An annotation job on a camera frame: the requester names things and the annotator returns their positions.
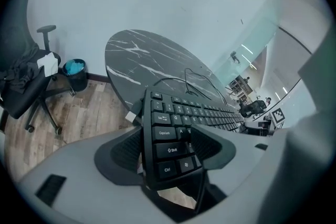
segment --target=round table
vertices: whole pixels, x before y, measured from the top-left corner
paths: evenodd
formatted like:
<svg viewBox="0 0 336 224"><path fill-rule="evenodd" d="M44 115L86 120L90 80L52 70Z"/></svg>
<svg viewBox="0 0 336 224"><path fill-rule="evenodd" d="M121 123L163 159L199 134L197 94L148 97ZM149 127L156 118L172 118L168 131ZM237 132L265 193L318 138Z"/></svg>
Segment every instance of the round table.
<svg viewBox="0 0 336 224"><path fill-rule="evenodd" d="M185 68L207 76L225 100L234 104L217 77L197 57L170 39L148 31L124 30L114 34L106 44L105 66L114 91L128 109L144 97L146 87L161 78L184 80ZM187 81L213 101L223 103L205 78L190 73ZM186 91L182 81L164 80L157 86L178 93Z"/></svg>

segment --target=shift key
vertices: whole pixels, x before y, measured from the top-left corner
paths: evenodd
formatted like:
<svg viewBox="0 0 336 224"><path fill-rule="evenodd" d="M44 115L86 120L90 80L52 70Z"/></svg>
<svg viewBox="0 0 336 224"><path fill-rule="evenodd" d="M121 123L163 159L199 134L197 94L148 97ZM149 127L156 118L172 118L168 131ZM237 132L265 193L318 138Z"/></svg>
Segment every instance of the shift key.
<svg viewBox="0 0 336 224"><path fill-rule="evenodd" d="M159 159L174 158L188 154L186 144L184 142L160 143L155 144L156 157Z"/></svg>
<svg viewBox="0 0 336 224"><path fill-rule="evenodd" d="M152 125L171 125L169 114L153 112Z"/></svg>

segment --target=chair base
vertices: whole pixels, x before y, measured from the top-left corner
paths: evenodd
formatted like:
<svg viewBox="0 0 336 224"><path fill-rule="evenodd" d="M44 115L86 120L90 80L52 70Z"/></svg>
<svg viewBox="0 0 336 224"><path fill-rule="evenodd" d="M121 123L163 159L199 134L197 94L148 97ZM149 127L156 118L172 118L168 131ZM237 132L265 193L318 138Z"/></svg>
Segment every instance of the chair base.
<svg viewBox="0 0 336 224"><path fill-rule="evenodd" d="M28 115L28 119L26 121L25 124L25 129L29 132L33 132L34 131L34 127L30 124L38 106L40 105L43 109L43 111L47 114L49 121L51 122L52 126L55 129L55 133L57 135L62 133L62 128L57 126L57 124L55 123L53 117L51 116L47 104L46 104L46 99L52 96L55 96L57 94L63 93L63 92L67 92L69 91L70 94L72 96L74 96L76 93L74 92L74 90L72 88L61 88L61 89L54 89L54 90L49 90L49 91L44 91L35 101L35 103L31 106L30 111L29 111L29 115Z"/></svg>

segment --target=wooden floor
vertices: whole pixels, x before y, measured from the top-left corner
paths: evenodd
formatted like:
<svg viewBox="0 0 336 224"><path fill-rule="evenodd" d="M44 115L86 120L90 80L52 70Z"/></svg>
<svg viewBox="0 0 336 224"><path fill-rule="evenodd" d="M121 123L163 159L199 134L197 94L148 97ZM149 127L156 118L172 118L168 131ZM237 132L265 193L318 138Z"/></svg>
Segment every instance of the wooden floor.
<svg viewBox="0 0 336 224"><path fill-rule="evenodd" d="M63 76L50 81L48 89L68 87ZM47 116L38 108L31 125L33 133L24 129L27 111L20 119L8 117L5 129L5 162L13 181L19 181L28 171L58 148L84 138L132 126L125 120L124 108L109 83L89 80L84 91L74 97L62 93L47 99L47 106L61 135L55 135ZM182 206L193 208L195 201L177 188L163 190L159 195Z"/></svg>

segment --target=chair seat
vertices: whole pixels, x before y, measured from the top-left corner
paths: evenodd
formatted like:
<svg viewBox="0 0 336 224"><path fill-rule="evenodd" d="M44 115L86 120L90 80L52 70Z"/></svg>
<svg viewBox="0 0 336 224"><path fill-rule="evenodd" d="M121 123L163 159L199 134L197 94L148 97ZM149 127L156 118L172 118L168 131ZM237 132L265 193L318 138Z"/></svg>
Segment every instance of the chair seat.
<svg viewBox="0 0 336 224"><path fill-rule="evenodd" d="M38 59L49 54L48 50L38 50L36 54L31 58L29 62L36 63ZM55 58L58 59L58 65L61 62L61 58L58 54L54 53ZM7 89L2 96L4 100L4 107L8 113L15 119L22 116L26 110L35 102L36 98L47 88L51 77L45 77L44 67L41 67L38 76L29 82L25 92L23 94Z"/></svg>

